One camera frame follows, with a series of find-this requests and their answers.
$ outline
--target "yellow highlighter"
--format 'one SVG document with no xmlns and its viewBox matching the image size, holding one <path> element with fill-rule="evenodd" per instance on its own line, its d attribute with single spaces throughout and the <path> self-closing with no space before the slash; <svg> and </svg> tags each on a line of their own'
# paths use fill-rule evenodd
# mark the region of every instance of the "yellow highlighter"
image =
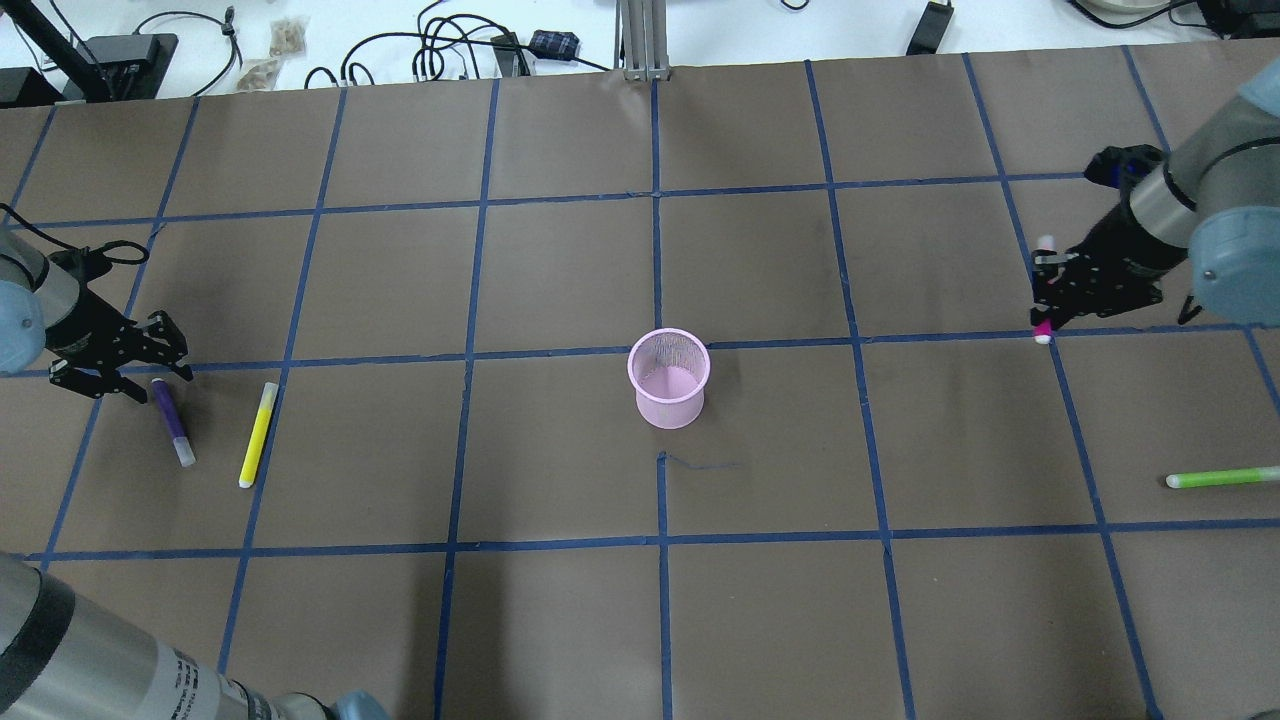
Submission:
<svg viewBox="0 0 1280 720">
<path fill-rule="evenodd" d="M 244 465 L 241 468 L 241 487 L 253 487 L 257 478 L 257 464 L 262 460 L 262 446 L 266 445 L 266 429 L 271 425 L 271 410 L 275 407 L 275 393 L 280 386 L 262 386 L 262 400 L 257 404 L 257 419 L 253 420 L 253 434 L 248 437 L 248 450 L 244 452 Z"/>
</svg>

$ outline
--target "black cable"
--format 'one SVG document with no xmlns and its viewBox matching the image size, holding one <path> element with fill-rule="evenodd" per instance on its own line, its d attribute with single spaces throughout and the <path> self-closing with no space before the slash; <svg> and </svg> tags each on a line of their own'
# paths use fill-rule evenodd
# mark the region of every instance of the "black cable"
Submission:
<svg viewBox="0 0 1280 720">
<path fill-rule="evenodd" d="M 209 20 L 209 22 L 211 22 L 214 24 L 219 24 L 219 26 L 223 24 L 223 22 L 219 20 L 218 18 L 215 18 L 212 15 L 206 15 L 204 13 L 193 13 L 191 10 L 166 10 L 164 13 L 156 13 L 156 14 L 151 15 L 150 18 L 147 18 L 147 19 L 142 20 L 141 23 L 138 23 L 138 27 L 133 28 L 133 35 L 138 35 L 142 31 L 142 26 L 150 23 L 151 20 L 155 20 L 155 19 L 159 19 L 159 18 L 164 18 L 164 17 L 168 17 L 168 15 L 178 15 L 178 17 L 183 17 L 183 18 L 200 18 L 200 19 L 204 19 L 204 20 Z"/>
<path fill-rule="evenodd" d="M 443 3 L 443 1 L 444 0 L 436 0 L 435 4 L 438 5 L 438 4 Z M 439 79 L 439 77 L 442 74 L 444 74 L 444 50 L 453 50 L 458 55 L 462 54 L 462 51 L 458 50 L 458 45 L 461 45 L 460 42 L 449 42 L 448 45 L 444 45 L 444 46 L 438 46 L 436 45 L 436 42 L 439 42 L 442 40 L 440 31 L 444 29 L 445 24 L 449 24 L 454 29 L 457 29 L 458 35 L 461 35 L 463 40 L 468 40 L 472 33 L 480 32 L 483 29 L 488 29 L 490 27 L 498 29 L 498 32 L 502 32 L 502 29 L 499 29 L 499 26 L 497 23 L 494 23 L 493 20 L 489 20 L 486 18 L 479 18 L 479 15 L 470 15 L 470 17 L 471 18 L 479 18 L 479 19 L 481 19 L 481 22 L 484 24 L 481 24 L 479 27 L 474 27 L 474 28 L 471 28 L 468 31 L 465 31 L 465 29 L 462 29 L 462 26 L 458 24 L 458 18 L 467 18 L 467 17 L 468 15 L 449 15 L 448 18 L 431 18 L 430 20 L 426 22 L 426 26 L 422 28 L 422 47 L 431 51 L 431 54 L 430 54 L 430 61 L 431 61 L 431 65 L 430 65 L 430 68 L 431 68 L 430 77 L 433 79 Z M 431 32 L 431 23 L 439 23 L 440 27 L 438 27 L 435 29 L 435 32 Z M 428 42 L 426 42 L 428 38 L 431 40 L 430 45 L 428 45 Z M 467 54 L 471 55 L 471 69 L 475 72 L 475 77 L 479 78 L 480 77 L 480 63 L 479 63 L 479 60 L 476 60 L 476 50 L 475 50 L 474 45 L 467 44 Z M 439 69 L 439 72 L 435 72 L 435 59 L 436 58 L 440 59 L 440 69 Z M 466 70 L 466 67 L 467 67 L 467 59 L 462 58 L 462 69 L 463 69 L 463 72 Z M 426 68 L 424 68 L 422 74 L 428 74 Z"/>
<path fill-rule="evenodd" d="M 50 6 L 54 8 L 54 13 L 58 13 L 58 18 L 63 20 L 63 24 L 67 26 L 67 29 L 72 33 L 72 40 L 78 41 L 81 44 L 81 47 L 84 49 L 84 54 L 88 55 L 90 60 L 92 60 L 93 69 L 97 70 L 97 77 L 102 78 L 102 82 L 106 83 L 108 97 L 115 100 L 115 88 L 111 87 L 111 82 L 106 79 L 106 73 L 102 72 L 102 63 L 97 61 L 97 55 L 93 54 L 93 49 L 88 46 L 88 42 L 84 42 L 84 38 L 81 37 L 78 32 L 76 32 L 76 28 L 72 27 L 72 22 L 67 19 L 67 15 L 63 14 L 61 8 L 58 6 L 58 1 L 49 0 L 49 4 Z"/>
<path fill-rule="evenodd" d="M 18 220 L 19 225 L 22 225 L 22 227 L 27 228 L 28 231 L 31 231 L 32 233 L 35 233 L 36 237 L 41 237 L 44 240 L 47 240 L 49 242 L 52 242 L 54 245 L 56 245 L 58 247 L 61 247 L 63 250 L 76 250 L 74 246 L 67 245 L 65 242 L 58 240 L 56 237 L 46 233 L 45 231 L 42 231 L 42 229 L 37 228 L 36 225 L 31 224 L 29 222 L 27 222 L 27 218 L 23 218 L 22 215 L 19 215 L 18 211 L 14 210 L 6 202 L 0 202 L 0 213 L 5 213 L 10 218 L 13 218 L 14 220 Z"/>
<path fill-rule="evenodd" d="M 471 13 L 458 13 L 458 14 L 454 14 L 454 15 L 449 15 L 447 18 L 431 18 L 431 19 L 429 19 L 424 24 L 422 23 L 422 18 L 426 15 L 426 13 L 430 12 L 436 5 L 439 5 L 440 3 L 444 3 L 444 0 L 435 0 L 434 3 L 431 3 L 430 5 L 428 5 L 426 8 L 424 8 L 419 13 L 419 24 L 417 24 L 419 32 L 399 32 L 399 31 L 397 31 L 397 32 L 379 32 L 376 35 L 370 35 L 369 37 L 365 37 L 364 40 L 356 42 L 351 47 L 351 50 L 347 51 L 347 54 L 342 59 L 342 63 L 338 65 L 338 73 L 337 74 L 338 74 L 338 78 L 339 78 L 339 83 L 346 83 L 346 82 L 351 82 L 351 81 L 355 79 L 353 76 L 352 76 L 352 73 L 351 73 L 352 64 L 353 64 L 352 63 L 352 58 L 355 56 L 355 54 L 361 47 L 364 47 L 365 45 L 375 41 L 375 40 L 383 40 L 383 38 L 387 38 L 387 37 L 416 37 L 421 42 L 421 47 L 416 53 L 413 53 L 413 56 L 410 60 L 412 70 L 413 70 L 413 78 L 415 79 L 421 79 L 421 78 L 433 79 L 433 81 L 434 79 L 439 79 L 443 76 L 443 73 L 444 73 L 444 67 L 443 67 L 444 65 L 444 58 L 443 58 L 444 50 L 451 50 L 452 49 L 452 50 L 457 51 L 457 45 L 466 45 L 467 46 L 467 51 L 471 54 L 471 65 L 472 65 L 472 69 L 475 70 L 475 73 L 476 73 L 477 77 L 480 76 L 480 67 L 479 67 L 479 61 L 476 60 L 475 50 L 474 50 L 474 46 L 476 46 L 476 45 L 486 46 L 486 47 L 502 47 L 502 49 L 506 49 L 506 50 L 527 50 L 527 51 L 532 51 L 532 49 L 530 46 L 527 46 L 527 45 L 520 45 L 520 44 L 515 44 L 515 42 L 493 42 L 493 41 L 489 41 L 489 40 L 472 40 L 470 37 L 472 33 L 480 32 L 480 31 L 488 29 L 488 28 L 494 28 L 498 32 L 504 33 L 504 35 L 511 35 L 511 31 L 508 28 L 506 28 L 506 27 L 503 27 L 503 26 L 500 26 L 500 24 L 490 20 L 489 18 L 485 18 L 485 17 L 481 17 L 481 15 L 475 15 L 475 14 L 471 14 Z M 468 31 L 462 31 L 461 26 L 457 23 L 458 19 L 474 19 L 474 20 L 479 20 L 479 22 L 481 22 L 484 24 L 481 24 L 479 27 L 475 27 L 475 28 L 471 28 Z M 431 32 L 433 23 L 438 23 L 439 24 L 439 27 L 435 28 L 434 32 Z M 456 28 L 458 31 L 458 35 L 461 35 L 461 37 L 440 37 L 439 32 L 447 24 L 452 26 L 453 28 Z M 584 65 L 586 65 L 589 68 L 598 69 L 598 70 L 608 72 L 611 69 L 611 68 L 605 68 L 604 65 L 599 65 L 599 64 L 591 63 L 589 60 L 584 60 L 581 58 L 573 58 L 573 60 L 577 61 L 577 63 L 581 63 L 581 64 L 584 64 Z M 439 68 L 436 68 L 436 63 L 439 63 L 439 65 L 440 65 Z"/>
<path fill-rule="evenodd" d="M 378 85 L 376 82 L 374 82 L 374 73 L 369 72 L 369 68 L 366 68 L 364 63 L 351 64 L 351 85 L 360 85 L 356 82 L 356 68 L 365 70 L 365 77 L 369 78 L 369 85 Z"/>
<path fill-rule="evenodd" d="M 31 53 L 31 61 L 35 63 L 32 67 L 36 68 L 36 72 L 40 73 L 41 77 L 44 77 L 45 68 L 40 67 L 40 58 L 36 56 L 36 50 L 31 46 L 31 42 L 27 42 L 27 36 L 22 33 L 22 28 L 18 27 L 18 23 L 13 23 L 13 31 L 18 33 L 18 40 L 27 46 L 27 53 Z"/>
<path fill-rule="evenodd" d="M 329 76 L 329 82 L 333 83 L 334 86 L 338 85 L 338 78 L 334 77 L 333 70 L 330 70 L 329 68 L 325 68 L 324 65 L 321 65 L 321 67 L 317 67 L 317 68 L 311 68 L 311 72 L 307 73 L 307 79 L 302 81 L 302 90 L 310 90 L 311 88 L 311 78 L 314 78 L 316 76 L 316 73 L 324 73 L 324 74 Z"/>
<path fill-rule="evenodd" d="M 137 250 L 140 255 L 137 258 L 111 258 L 106 254 L 109 250 L 115 250 L 116 247 L 132 247 L 133 250 Z M 147 250 L 146 246 L 138 245 L 132 240 L 113 240 L 111 242 L 108 242 L 95 250 L 93 254 L 116 265 L 141 265 L 151 259 L 151 251 Z"/>
<path fill-rule="evenodd" d="M 1126 23 L 1112 23 L 1094 15 L 1088 8 L 1082 5 L 1079 0 L 1066 0 L 1068 5 L 1079 10 L 1080 14 L 1088 18 L 1092 23 L 1102 26 L 1108 29 L 1129 29 L 1132 27 L 1138 27 L 1142 23 L 1151 22 L 1158 18 L 1160 15 L 1164 15 L 1165 13 L 1169 13 L 1169 18 L 1172 19 L 1175 9 L 1181 8 L 1183 5 L 1190 5 L 1192 3 L 1196 3 L 1196 0 L 1174 0 L 1169 5 L 1161 8 L 1160 10 L 1156 10 L 1155 13 L 1151 13 L 1149 15 L 1143 15 L 1135 20 L 1129 20 Z"/>
<path fill-rule="evenodd" d="M 1217 32 L 1216 29 L 1213 29 L 1212 27 L 1210 27 L 1210 26 L 1207 26 L 1204 23 L 1184 23 L 1183 20 L 1179 20 L 1176 17 L 1174 17 L 1174 12 L 1172 10 L 1169 10 L 1169 22 L 1171 22 L 1171 23 L 1174 23 L 1175 26 L 1179 26 L 1179 27 L 1202 27 L 1202 28 L 1212 32 L 1217 37 L 1224 37 L 1224 35 L 1221 32 Z"/>
<path fill-rule="evenodd" d="M 613 68 L 605 68 L 604 65 L 596 65 L 595 63 L 593 63 L 590 60 L 584 60 L 581 58 L 573 58 L 573 61 L 575 63 L 581 63 L 581 64 L 584 64 L 584 65 L 586 65 L 589 68 L 595 68 L 596 70 L 609 72 L 609 70 L 613 69 Z"/>
<path fill-rule="evenodd" d="M 164 13 L 156 13 L 156 14 L 151 15 L 150 18 L 147 18 L 147 19 L 142 20 L 141 23 L 138 23 L 137 27 L 133 28 L 133 35 L 141 33 L 142 32 L 142 27 L 146 26 L 147 23 L 150 23 L 151 20 L 160 19 L 160 18 L 166 18 L 166 17 L 196 18 L 196 19 L 201 19 L 201 20 L 209 20 L 209 22 L 214 23 L 215 26 L 218 26 L 223 31 L 223 35 L 227 37 L 227 40 L 229 40 L 230 44 L 232 44 L 232 54 L 230 54 L 230 56 L 227 58 L 227 64 L 223 65 L 221 70 L 218 70 L 218 74 L 214 76 L 214 79 L 211 79 L 207 83 L 205 83 L 205 86 L 201 87 L 200 90 L 197 90 L 196 92 L 192 92 L 191 94 L 192 97 L 197 97 L 200 95 L 204 95 L 210 87 L 218 85 L 224 77 L 227 77 L 227 73 L 230 72 L 232 65 L 236 64 L 237 60 L 239 60 L 241 65 L 244 64 L 244 55 L 241 53 L 239 40 L 236 37 L 236 26 L 232 24 L 232 20 L 236 19 L 236 8 L 234 6 L 228 6 L 227 12 L 223 14 L 223 19 L 220 19 L 220 20 L 218 18 L 212 17 L 212 15 L 206 15 L 204 13 L 193 13 L 191 10 L 165 10 Z"/>
<path fill-rule="evenodd" d="M 5 202 L 0 202 L 0 213 L 6 213 L 10 218 L 13 218 L 14 220 L 17 220 L 19 225 L 22 225 L 23 228 L 31 231 L 36 237 L 40 237 L 42 240 L 47 240 L 49 242 L 56 245 L 58 247 L 61 247 L 63 250 L 69 250 L 72 252 L 81 252 L 81 249 L 78 249 L 78 247 L 76 247 L 73 245 L 68 245 L 68 243 L 58 240 L 56 237 L 46 233 L 45 231 L 37 228 L 36 225 L 31 224 L 27 220 L 27 218 L 23 218 L 22 215 L 19 215 L 17 210 L 14 210 L 12 206 L 9 206 Z M 133 250 L 138 251 L 138 256 L 137 258 L 111 258 L 110 255 L 108 255 L 108 251 L 115 250 L 116 247 L 132 247 Z M 143 264 L 143 263 L 146 263 L 147 260 L 151 259 L 151 251 L 147 250 L 146 246 L 138 245 L 137 242 L 133 242 L 132 240 L 113 240 L 111 242 L 108 242 L 106 245 L 99 247 L 97 250 L 93 250 L 92 252 L 95 252 L 96 255 L 100 255 L 104 260 L 108 260 L 108 261 L 114 263 L 116 265 L 141 265 L 141 264 Z M 26 273 L 26 268 L 23 268 L 22 264 L 18 264 L 18 263 L 15 263 L 15 264 L 19 268 L 22 268 L 23 272 Z M 27 274 L 27 279 L 31 281 L 32 287 L 35 287 L 35 284 L 36 284 L 35 278 L 31 277 L 31 273 L 26 273 L 26 274 Z"/>
</svg>

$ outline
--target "sticker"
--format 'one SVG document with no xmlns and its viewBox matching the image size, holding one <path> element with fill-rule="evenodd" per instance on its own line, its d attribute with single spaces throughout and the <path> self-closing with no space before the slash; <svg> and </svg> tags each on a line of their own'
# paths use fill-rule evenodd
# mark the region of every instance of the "sticker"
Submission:
<svg viewBox="0 0 1280 720">
<path fill-rule="evenodd" d="M 134 720 L 215 720 L 224 689 L 218 673 L 156 641 L 156 669 Z"/>
</svg>

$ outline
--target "pink pencil holder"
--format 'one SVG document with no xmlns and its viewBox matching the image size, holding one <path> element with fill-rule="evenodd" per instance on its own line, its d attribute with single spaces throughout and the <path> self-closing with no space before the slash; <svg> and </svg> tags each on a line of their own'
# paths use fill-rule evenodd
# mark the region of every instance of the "pink pencil holder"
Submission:
<svg viewBox="0 0 1280 720">
<path fill-rule="evenodd" d="M 696 337 L 660 328 L 640 338 L 627 356 L 627 375 L 636 388 L 636 407 L 655 428 L 673 430 L 703 411 L 703 388 L 712 356 Z"/>
</svg>

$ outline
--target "green highlighter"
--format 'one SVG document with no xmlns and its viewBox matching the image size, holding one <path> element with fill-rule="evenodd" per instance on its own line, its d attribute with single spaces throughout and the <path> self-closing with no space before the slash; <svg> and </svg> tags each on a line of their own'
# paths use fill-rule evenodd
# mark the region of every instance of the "green highlighter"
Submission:
<svg viewBox="0 0 1280 720">
<path fill-rule="evenodd" d="M 1244 470 L 1215 470 L 1212 473 L 1179 473 L 1165 478 L 1171 488 L 1208 488 L 1215 486 L 1243 486 L 1280 480 L 1280 466 L 1247 468 Z"/>
</svg>

